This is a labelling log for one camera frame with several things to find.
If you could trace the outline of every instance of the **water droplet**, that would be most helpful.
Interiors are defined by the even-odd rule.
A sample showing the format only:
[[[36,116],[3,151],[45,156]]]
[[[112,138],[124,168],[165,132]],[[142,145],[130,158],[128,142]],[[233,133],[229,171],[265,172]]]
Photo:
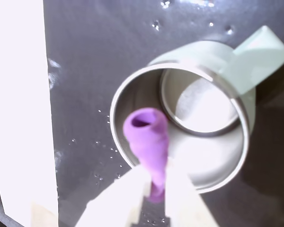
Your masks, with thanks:
[[[164,0],[161,2],[161,6],[163,7],[163,9],[167,9],[170,5],[170,1],[168,0]]]
[[[49,89],[50,90],[54,87],[54,85],[57,81],[57,78],[58,78],[58,76],[56,74],[51,73],[51,72],[48,73],[48,83],[49,83]]]
[[[226,27],[226,34],[232,35],[233,34],[233,28],[231,26]]]
[[[54,68],[61,68],[61,65],[59,65],[57,62],[55,62],[54,60],[48,58],[48,63],[50,64],[50,66],[54,67]]]
[[[160,27],[160,23],[158,20],[155,20],[153,23],[152,23],[152,27],[154,27],[157,31],[159,31],[159,27]]]

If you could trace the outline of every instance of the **white strip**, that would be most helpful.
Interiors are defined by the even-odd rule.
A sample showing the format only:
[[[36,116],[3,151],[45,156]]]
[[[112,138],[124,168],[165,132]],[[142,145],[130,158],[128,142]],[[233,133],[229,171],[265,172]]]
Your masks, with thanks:
[[[58,226],[42,0],[0,1],[0,195],[23,226],[32,204]]]

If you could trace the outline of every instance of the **cup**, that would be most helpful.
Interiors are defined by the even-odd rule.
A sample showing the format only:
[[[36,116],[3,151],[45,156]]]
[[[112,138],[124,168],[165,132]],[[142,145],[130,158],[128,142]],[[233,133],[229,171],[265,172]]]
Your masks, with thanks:
[[[235,50],[214,41],[182,46],[154,59],[116,91],[111,131],[122,157],[138,159],[123,135],[127,116],[154,107],[169,118],[169,156],[199,193],[218,189],[241,169],[255,123],[255,86],[284,63],[284,44],[263,26]]]

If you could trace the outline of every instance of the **gray surface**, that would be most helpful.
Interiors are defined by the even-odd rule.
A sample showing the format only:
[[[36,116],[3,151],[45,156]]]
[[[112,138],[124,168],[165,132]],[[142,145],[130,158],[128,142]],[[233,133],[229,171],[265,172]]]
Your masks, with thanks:
[[[129,170],[111,150],[107,123],[113,94],[128,75],[193,41],[236,47],[262,25],[284,41],[284,1],[217,0],[213,8],[192,2],[164,9],[159,0],[44,1],[47,54],[61,65],[49,68],[61,227],[74,226],[88,200]],[[257,91],[244,168],[204,195],[221,227],[284,227],[284,67]],[[139,227],[168,225],[162,204],[145,203],[143,213]]]

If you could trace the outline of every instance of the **wet surface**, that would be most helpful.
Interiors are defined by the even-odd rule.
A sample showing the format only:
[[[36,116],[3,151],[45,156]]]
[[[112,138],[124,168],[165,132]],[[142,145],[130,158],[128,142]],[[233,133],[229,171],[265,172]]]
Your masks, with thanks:
[[[86,203],[130,169],[108,117],[127,76],[190,42],[236,47],[262,25],[284,42],[284,1],[44,0],[44,14],[61,227],[73,227]],[[284,227],[284,67],[257,98],[242,171],[203,195],[221,227]],[[163,204],[145,202],[136,226],[169,226]]]

